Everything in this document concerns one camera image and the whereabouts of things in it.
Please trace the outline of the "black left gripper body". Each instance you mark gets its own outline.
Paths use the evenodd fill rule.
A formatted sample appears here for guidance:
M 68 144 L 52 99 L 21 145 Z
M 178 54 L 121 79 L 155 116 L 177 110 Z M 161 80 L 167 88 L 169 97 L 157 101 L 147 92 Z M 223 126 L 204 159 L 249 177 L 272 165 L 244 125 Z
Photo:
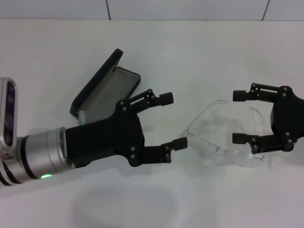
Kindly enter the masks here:
M 133 167 L 141 165 L 144 136 L 139 117 L 128 99 L 100 121 L 66 129 L 67 158 L 77 166 L 120 155 Z

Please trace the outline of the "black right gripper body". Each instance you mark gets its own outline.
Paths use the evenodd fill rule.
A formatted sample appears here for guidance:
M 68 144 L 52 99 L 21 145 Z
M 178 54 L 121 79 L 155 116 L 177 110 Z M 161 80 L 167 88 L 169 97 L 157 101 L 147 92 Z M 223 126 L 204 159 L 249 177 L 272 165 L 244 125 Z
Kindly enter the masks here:
M 271 112 L 271 128 L 282 143 L 283 151 L 291 151 L 304 136 L 304 100 L 292 88 L 281 86 Z

